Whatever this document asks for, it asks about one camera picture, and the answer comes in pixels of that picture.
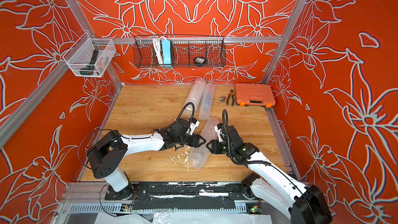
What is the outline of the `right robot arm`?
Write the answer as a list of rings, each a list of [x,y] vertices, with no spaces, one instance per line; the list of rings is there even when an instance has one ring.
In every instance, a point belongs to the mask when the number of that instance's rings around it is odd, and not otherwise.
[[[254,197],[284,214],[292,224],[330,224],[333,220],[322,191],[307,186],[273,164],[255,145],[245,143],[231,125],[215,126],[218,138],[206,147],[212,154],[225,154],[235,165],[252,174],[243,180]]]

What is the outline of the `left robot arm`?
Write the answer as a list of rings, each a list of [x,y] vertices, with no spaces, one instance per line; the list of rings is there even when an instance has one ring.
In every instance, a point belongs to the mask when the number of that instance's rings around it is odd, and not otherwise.
[[[122,159],[146,151],[177,150],[184,146],[199,148],[206,140],[194,133],[198,126],[199,121],[195,118],[182,118],[147,135],[122,135],[117,130],[110,130],[86,152],[90,168],[96,179],[103,179],[115,193],[129,197],[133,186],[119,168]]]

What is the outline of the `bubble wrap sheet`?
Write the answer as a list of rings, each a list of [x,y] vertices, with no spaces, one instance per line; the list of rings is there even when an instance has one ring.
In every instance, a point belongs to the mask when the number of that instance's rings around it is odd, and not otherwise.
[[[218,135],[215,131],[215,127],[220,123],[220,121],[215,118],[215,117],[210,117],[200,136],[206,140],[206,142],[201,145],[199,148],[192,148],[192,151],[188,155],[188,164],[194,169],[201,169],[208,157],[210,156],[210,151],[207,149],[206,145],[212,141],[212,140],[217,140]]]

